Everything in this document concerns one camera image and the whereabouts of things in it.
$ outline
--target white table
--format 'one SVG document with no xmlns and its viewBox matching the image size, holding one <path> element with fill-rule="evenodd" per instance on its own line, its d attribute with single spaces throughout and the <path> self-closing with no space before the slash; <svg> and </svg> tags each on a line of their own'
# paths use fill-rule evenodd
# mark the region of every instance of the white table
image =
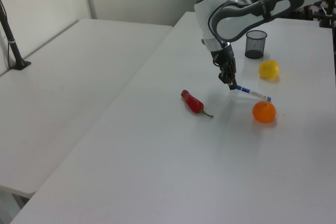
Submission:
<svg viewBox="0 0 336 224">
<path fill-rule="evenodd" d="M 272 96 L 275 123 L 256 122 L 259 100 L 218 80 L 186 13 L 13 224 L 334 224 L 331 30 L 281 19 L 260 29 L 280 81 L 260 79 L 245 38 L 233 43 L 237 80 Z M 191 113 L 183 89 L 215 117 Z"/>
<path fill-rule="evenodd" d="M 81 20 L 0 78 L 0 189 L 32 194 L 172 27 Z"/>
</svg>

